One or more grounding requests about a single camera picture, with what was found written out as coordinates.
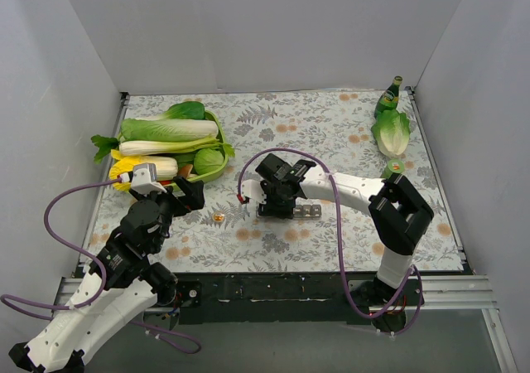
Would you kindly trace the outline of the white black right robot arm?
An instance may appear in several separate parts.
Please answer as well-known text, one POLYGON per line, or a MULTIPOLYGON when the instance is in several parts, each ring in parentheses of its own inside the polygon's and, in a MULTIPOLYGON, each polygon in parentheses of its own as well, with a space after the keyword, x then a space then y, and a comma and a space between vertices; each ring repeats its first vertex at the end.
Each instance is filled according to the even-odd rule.
POLYGON ((331 174, 316 162, 301 159, 291 165, 272 153, 258 164, 256 173, 261 179, 243 182, 241 190, 245 201, 258 203, 259 216, 292 219, 299 198, 337 201, 370 216, 384 245, 373 291, 388 305, 402 298, 402 281, 434 217, 405 176, 394 173, 384 179, 331 174))

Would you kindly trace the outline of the clear weekly pill organizer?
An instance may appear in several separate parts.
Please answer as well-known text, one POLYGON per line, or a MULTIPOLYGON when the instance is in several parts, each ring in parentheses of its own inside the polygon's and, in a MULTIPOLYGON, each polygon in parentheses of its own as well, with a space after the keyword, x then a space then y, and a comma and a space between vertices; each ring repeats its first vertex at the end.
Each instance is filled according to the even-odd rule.
MULTIPOLYGON (((280 220, 319 220, 322 217, 321 205, 296 205, 295 215, 292 219, 283 219, 280 213, 280 220)), ((259 215, 259 205, 257 208, 257 216, 259 215)))

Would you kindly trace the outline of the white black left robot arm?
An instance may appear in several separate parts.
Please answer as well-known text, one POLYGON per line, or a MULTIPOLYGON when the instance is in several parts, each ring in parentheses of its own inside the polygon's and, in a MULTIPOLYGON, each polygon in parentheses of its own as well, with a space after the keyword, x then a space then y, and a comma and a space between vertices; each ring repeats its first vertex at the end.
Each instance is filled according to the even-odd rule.
POLYGON ((158 182, 130 189, 135 203, 67 304, 36 337, 9 351, 15 365, 29 372, 81 372, 94 353, 117 331, 152 305, 165 307, 178 294, 177 277, 161 263, 151 263, 176 217, 205 205, 204 183, 175 177, 181 195, 158 182))

